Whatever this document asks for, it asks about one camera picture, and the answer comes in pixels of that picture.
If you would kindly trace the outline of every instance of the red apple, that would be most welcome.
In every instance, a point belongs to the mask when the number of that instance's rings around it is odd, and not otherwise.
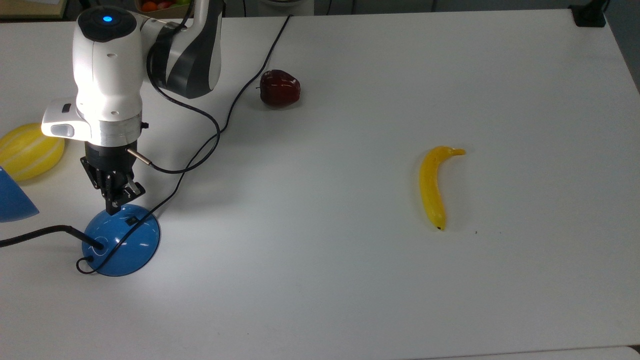
[[[274,108],[282,108],[300,99],[300,82],[282,70],[265,71],[260,78],[260,99]]]
[[[158,10],[166,9],[171,5],[173,5],[172,1],[163,1],[162,3],[158,4]]]

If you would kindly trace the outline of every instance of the banana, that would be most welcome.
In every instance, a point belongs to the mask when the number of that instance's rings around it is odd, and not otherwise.
[[[447,215],[442,204],[442,197],[438,189],[438,167],[441,162],[449,159],[451,156],[464,155],[467,152],[464,149],[453,149],[448,146],[438,146],[433,148],[427,156],[424,157],[420,166],[420,194],[422,195],[422,204],[429,220],[438,228],[444,230],[447,223]]]

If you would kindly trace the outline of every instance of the yellow melon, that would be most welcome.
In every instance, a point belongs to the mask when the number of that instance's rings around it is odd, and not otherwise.
[[[31,179],[57,164],[64,149],[64,139],[45,136],[40,124],[23,125],[0,138],[0,167],[15,181]]]

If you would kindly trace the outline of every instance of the blue object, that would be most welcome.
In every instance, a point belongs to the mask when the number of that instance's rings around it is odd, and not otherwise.
[[[0,222],[22,220],[38,213],[29,197],[0,167]]]
[[[109,215],[104,210],[96,215],[86,226],[84,233],[103,244],[104,249],[97,250],[87,243],[82,244],[84,256],[93,257],[93,261],[87,261],[89,266],[107,276],[128,275],[145,266],[156,253],[160,243],[160,227],[153,215],[125,240],[103,267],[100,267],[120,239],[147,213],[148,210],[141,206],[126,204],[114,215]]]

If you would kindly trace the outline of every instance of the white table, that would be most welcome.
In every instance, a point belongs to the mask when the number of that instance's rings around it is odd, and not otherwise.
[[[220,82],[191,103],[222,121],[282,21],[225,19]],[[72,26],[0,26],[0,135],[75,94]],[[293,18],[269,68],[301,81],[301,101],[268,110],[249,87],[215,155],[160,211],[143,269],[81,275],[64,234],[0,250],[0,358],[415,359],[640,342],[640,96],[608,27],[577,28],[568,10]],[[142,94],[140,152],[184,166],[212,126],[148,84]],[[417,189],[437,145],[468,152],[440,174],[445,232]],[[40,214],[0,237],[84,229],[104,203],[82,155],[69,143],[23,183]],[[147,207],[177,179],[134,171]]]

